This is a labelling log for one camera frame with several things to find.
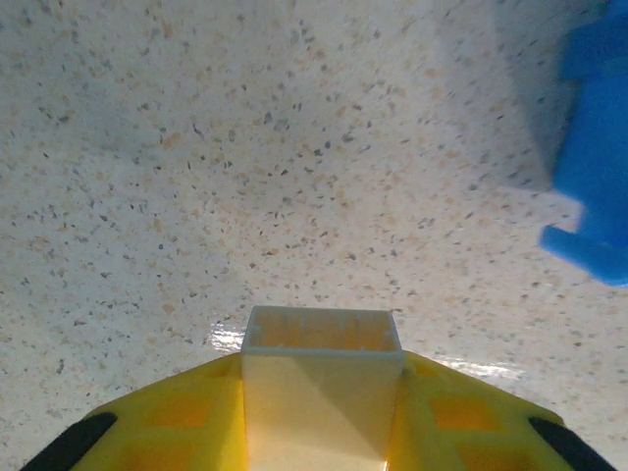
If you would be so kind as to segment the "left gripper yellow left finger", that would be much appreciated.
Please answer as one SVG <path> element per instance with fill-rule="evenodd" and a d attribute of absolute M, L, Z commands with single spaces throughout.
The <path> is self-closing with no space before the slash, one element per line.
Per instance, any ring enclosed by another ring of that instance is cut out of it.
<path fill-rule="evenodd" d="M 233 353 L 89 412 L 26 470 L 244 470 L 241 358 Z"/>

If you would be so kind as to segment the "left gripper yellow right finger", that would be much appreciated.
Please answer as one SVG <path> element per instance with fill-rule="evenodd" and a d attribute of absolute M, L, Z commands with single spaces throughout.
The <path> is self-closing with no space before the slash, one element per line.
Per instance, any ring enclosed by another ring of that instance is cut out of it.
<path fill-rule="evenodd" d="M 540 405 L 405 354 L 390 441 L 392 470 L 609 470 Z"/>

